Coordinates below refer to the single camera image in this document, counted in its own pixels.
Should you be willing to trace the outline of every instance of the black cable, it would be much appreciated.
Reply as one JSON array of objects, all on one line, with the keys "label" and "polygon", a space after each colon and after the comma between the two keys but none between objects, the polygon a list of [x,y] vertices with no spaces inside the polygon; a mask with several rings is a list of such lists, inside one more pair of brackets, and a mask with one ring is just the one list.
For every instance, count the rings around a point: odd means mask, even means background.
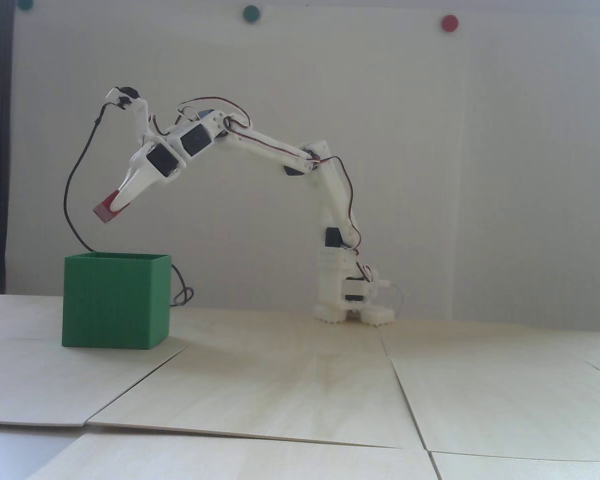
[{"label": "black cable", "polygon": [[[69,173],[69,177],[66,179],[66,185],[64,186],[64,198],[62,199],[62,208],[64,210],[64,218],[66,219],[67,224],[69,224],[69,228],[73,232],[73,235],[75,235],[75,237],[78,239],[78,242],[80,242],[82,244],[82,246],[85,247],[85,249],[88,250],[89,252],[94,252],[95,250],[86,244],[86,242],[83,240],[83,238],[80,236],[80,234],[76,230],[76,227],[74,227],[73,222],[69,218],[69,211],[67,211],[67,197],[69,197],[69,185],[71,185],[71,180],[74,178],[74,174],[76,173],[76,170],[78,170],[78,167],[80,167],[80,164],[83,162],[83,158],[85,158],[87,150],[89,150],[89,146],[92,144],[94,135],[96,135],[96,130],[98,130],[98,126],[101,124],[102,117],[104,116],[104,112],[109,105],[115,105],[116,107],[122,108],[121,105],[119,105],[117,103],[112,103],[112,102],[107,102],[104,105],[102,105],[102,108],[100,109],[98,118],[96,118],[94,121],[94,125],[93,125],[91,133],[89,135],[89,139],[87,140],[87,144],[84,146],[84,149],[82,150],[82,153],[80,154],[80,157],[78,158],[78,161],[75,163],[75,165],[71,169],[71,173]],[[176,275],[178,275],[178,279],[180,281],[180,285],[182,286],[182,289],[178,292],[177,295],[175,295],[175,297],[173,297],[173,301],[169,306],[170,307],[181,307],[181,306],[186,305],[193,298],[194,291],[193,291],[193,288],[191,288],[190,286],[186,286],[184,278],[182,278],[182,274],[180,273],[180,270],[178,270],[178,267],[172,263],[171,268],[174,270]],[[180,297],[182,297],[183,295],[184,295],[184,300],[178,301],[178,299]]]}]

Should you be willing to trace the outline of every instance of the red magnet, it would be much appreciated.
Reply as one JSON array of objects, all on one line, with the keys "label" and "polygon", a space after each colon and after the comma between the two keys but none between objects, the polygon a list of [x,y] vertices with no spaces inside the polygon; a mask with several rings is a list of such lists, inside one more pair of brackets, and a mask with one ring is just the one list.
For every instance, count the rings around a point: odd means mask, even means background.
[{"label": "red magnet", "polygon": [[449,32],[449,34],[455,32],[458,28],[458,17],[454,14],[448,14],[442,19],[440,25],[442,26],[442,30]]}]

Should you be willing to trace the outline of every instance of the red wire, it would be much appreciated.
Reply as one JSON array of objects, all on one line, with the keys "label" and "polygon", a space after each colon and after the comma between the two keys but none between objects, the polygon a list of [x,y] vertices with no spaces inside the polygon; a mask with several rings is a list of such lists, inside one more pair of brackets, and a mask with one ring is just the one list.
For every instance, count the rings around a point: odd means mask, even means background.
[{"label": "red wire", "polygon": [[[246,110],[244,108],[242,108],[240,105],[238,105],[238,103],[234,103],[231,100],[227,100],[226,98],[224,98],[222,96],[198,96],[197,98],[191,98],[190,100],[187,100],[186,102],[179,103],[178,107],[180,107],[181,105],[185,105],[187,103],[198,102],[198,101],[202,101],[202,100],[218,100],[220,102],[224,102],[228,105],[231,105],[232,107],[234,107],[234,108],[238,109],[240,112],[242,112],[244,114],[244,116],[246,117],[247,122],[249,122],[249,123],[247,125],[243,125],[236,119],[232,119],[232,120],[235,123],[237,123],[239,126],[241,126],[243,129],[247,129],[250,126],[252,126],[252,118],[249,116],[249,114],[246,112]],[[179,112],[179,114],[184,115],[182,112],[182,109],[178,108],[178,112]]]}]

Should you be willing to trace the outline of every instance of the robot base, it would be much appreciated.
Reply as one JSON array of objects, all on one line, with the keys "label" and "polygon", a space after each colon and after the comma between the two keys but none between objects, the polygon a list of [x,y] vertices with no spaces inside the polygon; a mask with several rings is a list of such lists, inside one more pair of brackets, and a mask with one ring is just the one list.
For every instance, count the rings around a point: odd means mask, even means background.
[{"label": "robot base", "polygon": [[[339,310],[324,305],[316,305],[313,316],[326,323],[343,323],[350,310]],[[367,325],[384,325],[396,321],[396,314],[390,308],[379,305],[367,305],[360,310],[360,322]]]}]

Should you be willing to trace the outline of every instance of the plywood sheet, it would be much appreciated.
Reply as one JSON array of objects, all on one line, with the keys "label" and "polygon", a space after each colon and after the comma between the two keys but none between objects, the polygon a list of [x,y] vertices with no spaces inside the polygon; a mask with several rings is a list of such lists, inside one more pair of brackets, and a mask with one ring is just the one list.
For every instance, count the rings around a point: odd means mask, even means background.
[{"label": "plywood sheet", "polygon": [[83,425],[182,348],[172,338],[151,350],[0,338],[0,423]]},{"label": "plywood sheet", "polygon": [[428,450],[600,461],[598,370],[393,365]]},{"label": "plywood sheet", "polygon": [[600,461],[555,461],[434,453],[441,480],[600,480]]},{"label": "plywood sheet", "polygon": [[90,423],[419,447],[386,356],[189,346]]},{"label": "plywood sheet", "polygon": [[422,449],[85,434],[29,480],[436,480]]}]

